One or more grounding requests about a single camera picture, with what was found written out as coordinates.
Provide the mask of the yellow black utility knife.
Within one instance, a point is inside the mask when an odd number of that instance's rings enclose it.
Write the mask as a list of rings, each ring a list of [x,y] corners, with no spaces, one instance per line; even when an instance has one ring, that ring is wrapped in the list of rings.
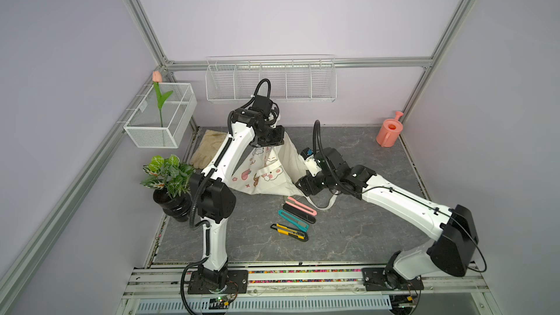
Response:
[[[309,240],[308,234],[298,229],[292,229],[280,224],[272,224],[270,228],[275,230],[281,235],[289,236],[300,242],[307,242]]]

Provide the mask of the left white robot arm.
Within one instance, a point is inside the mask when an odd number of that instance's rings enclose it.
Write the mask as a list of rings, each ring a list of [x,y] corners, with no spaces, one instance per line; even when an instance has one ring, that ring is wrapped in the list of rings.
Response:
[[[284,143],[284,127],[277,124],[278,119],[279,107],[271,100],[271,82],[262,79],[251,99],[228,114],[227,136],[216,156],[190,178],[190,228],[204,227],[204,256],[198,272],[203,281],[219,290],[228,282],[227,219],[236,205],[228,183],[249,145],[274,147]]]

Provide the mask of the white cartoon tote bag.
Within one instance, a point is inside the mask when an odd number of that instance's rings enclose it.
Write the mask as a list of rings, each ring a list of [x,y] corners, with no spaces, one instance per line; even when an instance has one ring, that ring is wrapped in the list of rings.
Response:
[[[300,153],[288,134],[284,144],[276,147],[255,147],[230,177],[229,188],[248,195],[301,196],[311,203],[295,186],[309,173]]]

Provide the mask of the teal utility knife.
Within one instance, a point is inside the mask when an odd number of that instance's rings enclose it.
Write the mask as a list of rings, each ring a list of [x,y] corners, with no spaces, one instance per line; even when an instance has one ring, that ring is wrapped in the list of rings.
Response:
[[[278,210],[278,215],[303,232],[307,232],[309,229],[308,223],[296,217],[294,214],[289,213],[288,211],[280,209]]]

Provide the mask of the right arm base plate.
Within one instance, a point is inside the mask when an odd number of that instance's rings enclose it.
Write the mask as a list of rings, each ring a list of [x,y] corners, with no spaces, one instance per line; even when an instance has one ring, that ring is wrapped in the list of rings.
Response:
[[[420,277],[406,280],[394,271],[386,271],[382,267],[363,268],[362,274],[367,291],[413,290],[419,292],[424,289]]]

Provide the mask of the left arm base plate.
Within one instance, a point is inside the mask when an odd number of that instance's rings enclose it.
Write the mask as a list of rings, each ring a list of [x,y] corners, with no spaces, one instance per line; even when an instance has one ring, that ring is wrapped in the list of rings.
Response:
[[[199,268],[192,273],[187,291],[189,295],[245,294],[248,276],[246,270],[211,271]]]

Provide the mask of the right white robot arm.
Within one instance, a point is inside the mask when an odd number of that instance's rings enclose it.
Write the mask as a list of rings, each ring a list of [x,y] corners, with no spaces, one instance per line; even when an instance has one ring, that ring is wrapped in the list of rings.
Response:
[[[314,123],[313,145],[301,155],[306,174],[296,185],[305,196],[328,189],[333,195],[346,194],[386,209],[412,224],[430,238],[418,247],[395,252],[384,268],[365,268],[367,290],[421,291],[425,274],[442,271],[464,277],[471,270],[475,254],[480,252],[479,238],[472,212],[436,204],[392,184],[365,166],[349,166],[338,150],[324,147],[321,125]]]

